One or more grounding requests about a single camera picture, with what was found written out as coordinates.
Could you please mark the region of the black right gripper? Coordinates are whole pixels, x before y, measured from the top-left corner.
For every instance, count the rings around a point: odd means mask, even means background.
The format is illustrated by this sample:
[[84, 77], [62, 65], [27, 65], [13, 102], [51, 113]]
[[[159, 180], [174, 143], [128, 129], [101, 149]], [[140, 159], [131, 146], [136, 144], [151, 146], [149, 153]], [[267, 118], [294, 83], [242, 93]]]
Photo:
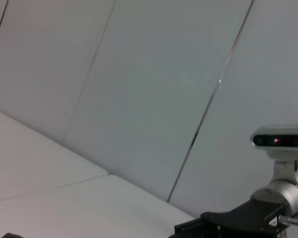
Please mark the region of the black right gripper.
[[284, 203], [250, 199], [228, 212], [204, 212], [174, 227], [175, 238], [276, 238], [285, 225], [270, 225], [285, 213]]

